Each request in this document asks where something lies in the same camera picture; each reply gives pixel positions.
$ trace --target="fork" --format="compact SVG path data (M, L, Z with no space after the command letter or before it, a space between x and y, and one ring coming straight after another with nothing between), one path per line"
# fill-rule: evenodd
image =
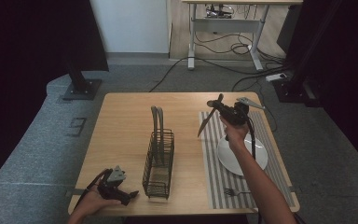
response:
M238 196L241 193L251 193L251 191L250 190L240 191L237 189L225 189L225 194L228 194L229 196Z

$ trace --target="human hand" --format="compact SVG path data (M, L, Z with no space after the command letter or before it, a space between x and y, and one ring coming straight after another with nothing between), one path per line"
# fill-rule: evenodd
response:
M77 205L69 217L68 224L81 223L86 216L92 215L106 206L121 204L119 200L106 200L100 195L97 188L100 181L92 186L83 200Z
M234 126L226 121L222 116L220 120L226 125L225 132L228 135L228 144L231 150L237 150L245 147L244 139L249 132L247 124Z

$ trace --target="power strip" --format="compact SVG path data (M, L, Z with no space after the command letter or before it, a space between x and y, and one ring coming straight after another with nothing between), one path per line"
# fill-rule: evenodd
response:
M280 73L280 74L276 74L276 75L272 75L272 76L267 76L266 81L270 82L270 81L283 79L283 78L287 78L287 75L285 73Z

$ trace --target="white wall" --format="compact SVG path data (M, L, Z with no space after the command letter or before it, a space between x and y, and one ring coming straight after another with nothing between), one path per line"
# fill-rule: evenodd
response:
M171 0L90 2L106 52L169 52Z

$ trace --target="table leg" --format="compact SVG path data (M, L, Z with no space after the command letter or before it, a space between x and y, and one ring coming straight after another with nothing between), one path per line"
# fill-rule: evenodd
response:
M255 39L253 40L252 45L248 46L249 52L255 64L255 68L257 70L263 70L263 65L261 65L261 62L257 54L257 45L258 45L258 41L260 40L261 33L263 32L264 23L266 23L266 17L268 13L269 13L269 5L265 5L263 15L260 19L260 23L257 28L257 32L255 33Z
M195 35L195 19L196 19L196 10L197 4L191 4L190 12L190 45L188 48L188 70L194 70L194 55L195 55L195 46L194 46L194 35Z

